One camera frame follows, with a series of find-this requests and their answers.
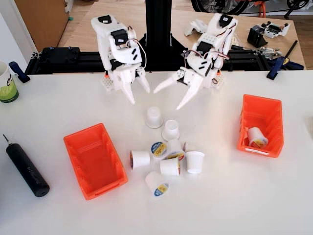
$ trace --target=white 3d-printed robot arm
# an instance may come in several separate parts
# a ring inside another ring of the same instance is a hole
[[[237,25],[238,21],[233,17],[216,13],[209,22],[205,33],[194,43],[192,50],[186,53],[187,62],[191,69],[181,67],[179,76],[176,73],[172,75],[159,84],[154,93],[183,78],[184,83],[189,88],[177,107],[180,109],[197,94],[199,89],[210,88],[212,79],[216,78],[218,69],[222,68],[224,59],[228,58],[226,55],[231,47],[231,38]]]
[[[135,104],[131,84],[137,78],[146,92],[149,83],[141,67],[141,53],[135,31],[119,23],[113,16],[95,17],[91,25],[97,34],[98,49],[104,69],[115,90],[122,90],[128,100]]]

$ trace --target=orange plastic storage bin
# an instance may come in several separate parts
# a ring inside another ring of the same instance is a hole
[[[247,131],[258,127],[268,139],[265,148],[249,146]],[[277,158],[284,145],[282,102],[254,95],[244,95],[237,148],[242,151]]]
[[[102,123],[65,136],[64,142],[86,200],[128,181],[121,160]]]

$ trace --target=upside-down coffee pod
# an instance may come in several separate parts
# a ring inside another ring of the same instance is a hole
[[[175,120],[168,120],[164,124],[162,137],[166,141],[179,138],[179,124]]]
[[[161,116],[160,109],[156,106],[150,107],[147,110],[145,122],[148,127],[153,128],[153,129],[156,129],[162,126],[163,119]]]
[[[146,176],[146,183],[155,197],[163,195],[169,188],[169,183],[163,178],[161,174],[155,171],[150,172]]]
[[[180,175],[180,164],[178,158],[162,160],[160,162],[162,175]]]
[[[187,159],[187,171],[191,174],[199,174],[202,172],[202,163],[204,158],[204,153],[198,151],[186,152]]]
[[[131,151],[131,168],[135,169],[140,166],[150,164],[150,155],[146,151]]]

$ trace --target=screwdriver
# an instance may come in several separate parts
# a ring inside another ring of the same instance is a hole
[[[3,135],[3,137],[9,144],[6,148],[7,154],[19,170],[20,174],[23,176],[30,189],[36,197],[45,196],[49,192],[50,187],[29,159],[28,155],[19,144],[11,143],[5,135]]]
[[[282,68],[283,65],[286,65],[287,63],[289,63],[289,55],[292,52],[292,50],[294,49],[295,45],[298,43],[298,40],[295,40],[294,43],[292,44],[291,48],[289,49],[289,51],[287,52],[287,54],[281,57],[278,57],[275,61],[274,66],[271,68],[271,70],[269,71],[269,73],[267,74],[267,78],[274,80],[275,77],[278,74],[278,71]]]

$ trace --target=green cup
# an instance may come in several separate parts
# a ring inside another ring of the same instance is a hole
[[[8,65],[0,61],[0,101],[9,103],[19,97],[18,89],[13,81]]]

